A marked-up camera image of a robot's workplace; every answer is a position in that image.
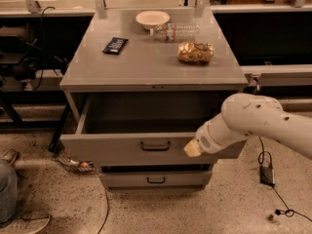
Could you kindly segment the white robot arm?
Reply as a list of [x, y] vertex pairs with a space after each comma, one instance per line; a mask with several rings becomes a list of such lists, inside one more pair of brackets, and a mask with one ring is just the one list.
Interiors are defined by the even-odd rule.
[[291, 114], [273, 97], [235, 94], [206, 121], [184, 147], [189, 157], [216, 154], [251, 136], [275, 140], [312, 159], [312, 119]]

